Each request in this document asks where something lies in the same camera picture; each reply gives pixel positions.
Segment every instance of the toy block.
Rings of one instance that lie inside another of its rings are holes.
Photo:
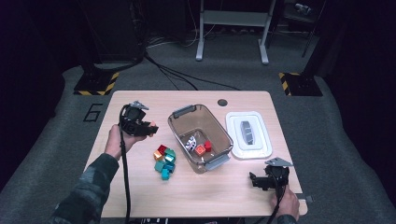
[[[170,149],[170,148],[167,148],[167,149],[165,150],[165,155],[171,155],[171,156],[173,156],[173,157],[176,157],[175,151],[174,151],[173,149]]]
[[[163,169],[161,171],[161,178],[163,180],[168,180],[169,179],[169,171],[167,169]]]
[[[158,151],[159,152],[161,152],[161,154],[163,154],[163,155],[165,155],[165,150],[167,149],[167,147],[166,146],[164,146],[164,145],[160,145],[159,147],[158,147]]]
[[[171,162],[171,163],[174,163],[175,162],[175,157],[173,157],[173,156],[171,156],[171,155],[166,155],[165,156],[165,161],[167,161],[167,162]]]
[[[159,150],[156,150],[153,155],[156,161],[161,161],[163,159],[163,154]]]
[[[163,162],[163,161],[157,161],[157,162],[155,162],[154,169],[155,169],[156,171],[158,171],[158,172],[162,172],[164,166],[165,166],[165,162]]]
[[[168,170],[172,174],[175,171],[175,165],[173,163],[171,163],[171,162],[168,162],[168,163],[165,164],[163,169]]]
[[[206,149],[202,145],[196,147],[194,151],[198,156],[203,156],[206,153]]]
[[[204,143],[204,147],[207,152],[210,152],[212,150],[212,143],[210,143],[209,140],[206,140],[206,142]]]

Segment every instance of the transparent plastic bin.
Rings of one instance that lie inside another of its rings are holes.
[[[233,139],[206,106],[182,107],[169,116],[168,124],[195,173],[203,174],[230,159],[228,154],[233,149]],[[194,151],[186,149],[185,145],[191,136],[195,137],[197,146],[203,145],[206,140],[210,141],[211,151],[198,156]]]

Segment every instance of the person's arm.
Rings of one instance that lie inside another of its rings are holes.
[[[271,199],[271,205],[274,208],[276,206],[276,195],[274,194]],[[285,187],[285,194],[283,195],[282,201],[280,201],[279,209],[277,210],[277,224],[296,224],[299,213],[300,203],[296,194],[290,190],[289,185]]]
[[[146,136],[124,134],[123,138],[128,152]],[[119,169],[120,156],[120,127],[115,124],[109,132],[105,152],[90,164],[67,198],[56,206],[49,223],[99,223],[110,183]]]

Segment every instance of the table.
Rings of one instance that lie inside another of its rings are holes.
[[[226,106],[218,105],[227,100]],[[173,111],[185,105],[202,104],[216,116],[223,127],[228,112],[257,111],[262,115],[269,133],[274,157],[290,161],[290,153],[280,127],[271,96],[266,91],[116,91],[114,92],[99,133],[92,147],[87,166],[105,149],[108,131],[118,123],[123,105],[135,100],[149,107],[144,121],[154,120],[158,132],[133,146],[127,154],[131,190],[131,217],[261,217],[270,216],[268,203],[275,191],[254,188],[248,177],[265,176],[266,160],[240,161],[231,159],[219,168],[196,174],[190,167],[173,135],[167,119]],[[153,152],[160,146],[172,148],[176,154],[176,169],[169,180],[162,180],[154,170]],[[290,167],[290,189],[302,193],[293,167]],[[300,200],[300,213],[307,213],[305,200]],[[124,217],[126,200],[122,161],[112,183],[102,217]]]
[[[243,26],[260,26],[264,27],[262,39],[259,39],[259,49],[262,56],[262,63],[269,63],[267,51],[265,49],[265,39],[268,35],[268,29],[271,24],[273,11],[276,0],[271,0],[271,6],[268,12],[240,12],[240,11],[220,11],[205,10],[204,1],[201,0],[199,42],[195,60],[200,62],[204,54],[204,24],[222,24],[222,25],[243,25]]]

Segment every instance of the human hand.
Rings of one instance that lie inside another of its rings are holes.
[[[277,202],[276,195],[273,194],[271,198],[271,206],[275,208]],[[291,215],[296,220],[300,217],[299,213],[300,202],[298,201],[297,195],[290,190],[289,185],[285,187],[285,194],[283,195],[282,201],[279,204],[279,210],[277,210],[276,217],[282,215]]]
[[[155,122],[152,121],[149,126],[155,126]],[[131,136],[124,131],[122,131],[122,133],[126,152],[128,152],[136,142],[143,141],[147,138],[146,136]],[[113,124],[111,130],[108,133],[105,153],[114,157],[117,161],[119,161],[121,157],[120,141],[120,127],[117,124]]]

